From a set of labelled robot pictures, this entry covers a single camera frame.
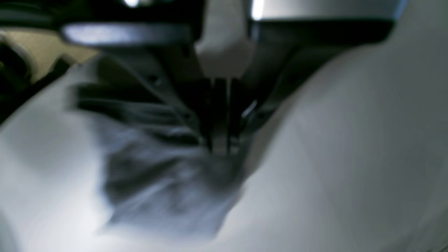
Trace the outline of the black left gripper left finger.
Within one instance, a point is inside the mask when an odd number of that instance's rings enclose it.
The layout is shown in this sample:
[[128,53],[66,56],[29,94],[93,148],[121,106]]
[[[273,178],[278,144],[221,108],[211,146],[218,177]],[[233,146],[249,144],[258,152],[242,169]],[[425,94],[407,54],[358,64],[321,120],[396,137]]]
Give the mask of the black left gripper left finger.
[[207,78],[195,52],[205,0],[69,0],[63,39],[110,56],[170,108],[210,152],[226,154],[226,81]]

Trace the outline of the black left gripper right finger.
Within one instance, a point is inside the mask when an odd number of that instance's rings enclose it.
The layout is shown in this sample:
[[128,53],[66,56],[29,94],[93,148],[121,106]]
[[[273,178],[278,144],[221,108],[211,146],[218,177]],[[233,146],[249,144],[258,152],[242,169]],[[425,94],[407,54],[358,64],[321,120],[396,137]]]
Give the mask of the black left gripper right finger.
[[236,154],[319,68],[360,45],[384,41],[405,0],[245,0],[254,44],[229,87],[227,153]]

